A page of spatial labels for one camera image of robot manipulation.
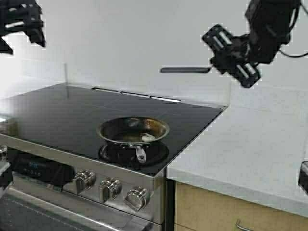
pan rim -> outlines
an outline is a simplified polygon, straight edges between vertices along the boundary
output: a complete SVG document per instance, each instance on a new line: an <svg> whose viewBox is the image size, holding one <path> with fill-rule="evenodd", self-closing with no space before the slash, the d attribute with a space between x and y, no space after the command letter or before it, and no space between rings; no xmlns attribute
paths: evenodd
<svg viewBox="0 0 308 231"><path fill-rule="evenodd" d="M122 141L115 141L115 140L112 140L110 138L107 138L107 137L103 136L102 133L101 133L101 130L102 130L103 126L106 123L108 123L108 122L115 121L115 120L121 120L121 119L134 119L134 118L135 119L155 120L156 122L159 122L160 124L162 124L165 127L166 131L165 131L165 133L162 136L160 136L160 137L158 137L155 140L152 140L150 142L122 142ZM153 143L153 142L156 142L156 141L160 141L161 139L166 137L169 134L169 132L170 132L170 127L169 127L169 125L166 122L164 122L162 120L159 120L159 119L155 119L155 118L151 118L151 117L143 117L143 116L127 116L127 117L119 117L119 118L116 118L116 119L108 120L108 121L104 122L103 124L101 124L96 130L97 130L98 135L101 138L103 138L104 140L106 140L106 141L109 141L109 142L112 142L112 143L115 143L115 144L124 144L124 145L129 145L129 146L138 146L138 145L142 146L142 145L145 145L145 144L149 144L149 143Z"/></svg>

stove knob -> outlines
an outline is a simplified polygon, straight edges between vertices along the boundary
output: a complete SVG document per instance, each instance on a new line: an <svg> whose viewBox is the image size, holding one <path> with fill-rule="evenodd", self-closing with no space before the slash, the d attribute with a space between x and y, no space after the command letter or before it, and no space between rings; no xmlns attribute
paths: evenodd
<svg viewBox="0 0 308 231"><path fill-rule="evenodd" d="M125 203L138 212L144 208L150 201L150 192L142 187L134 187L125 197Z"/></svg>
<svg viewBox="0 0 308 231"><path fill-rule="evenodd" d="M6 161L7 153L8 153L8 147L0 146L0 161Z"/></svg>
<svg viewBox="0 0 308 231"><path fill-rule="evenodd" d="M84 190L88 190L93 186L96 180L94 172L83 170L75 175L71 189L75 194L79 194Z"/></svg>
<svg viewBox="0 0 308 231"><path fill-rule="evenodd" d="M103 180L99 186L99 194L101 203L105 203L107 200L115 199L122 190L122 184L119 180L113 178L107 178Z"/></svg>

wooden cabinet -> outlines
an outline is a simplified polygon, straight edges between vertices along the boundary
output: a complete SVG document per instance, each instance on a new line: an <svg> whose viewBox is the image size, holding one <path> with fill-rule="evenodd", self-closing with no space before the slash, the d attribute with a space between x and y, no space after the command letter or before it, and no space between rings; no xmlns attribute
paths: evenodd
<svg viewBox="0 0 308 231"><path fill-rule="evenodd" d="M178 182L175 210L178 231L238 231L237 219L253 231L308 231L308 218Z"/></svg>

stainless steel frying pan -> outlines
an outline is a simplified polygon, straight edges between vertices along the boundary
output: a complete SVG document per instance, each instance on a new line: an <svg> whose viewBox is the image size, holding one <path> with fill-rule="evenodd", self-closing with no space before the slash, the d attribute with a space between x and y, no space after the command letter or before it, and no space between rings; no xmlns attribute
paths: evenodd
<svg viewBox="0 0 308 231"><path fill-rule="evenodd" d="M137 159L142 164L146 162L146 153L142 146L161 140L169 131L168 124L148 117L118 118L107 121L98 128L98 134L106 141L135 147Z"/></svg>

black glass cooktop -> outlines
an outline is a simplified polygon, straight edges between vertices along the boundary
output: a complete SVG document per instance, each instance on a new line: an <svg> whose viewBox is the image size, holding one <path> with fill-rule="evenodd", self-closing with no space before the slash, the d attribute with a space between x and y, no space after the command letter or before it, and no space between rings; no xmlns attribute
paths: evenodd
<svg viewBox="0 0 308 231"><path fill-rule="evenodd" d="M14 132L0 130L0 133L154 176L221 111L59 84L1 100L0 119L12 118L16 127ZM106 141L97 134L97 127L128 116L152 117L170 126L161 144L149 147L149 164L123 162L123 151L112 147L108 147L109 153L102 158L101 148ZM155 156L155 150L162 153Z"/></svg>

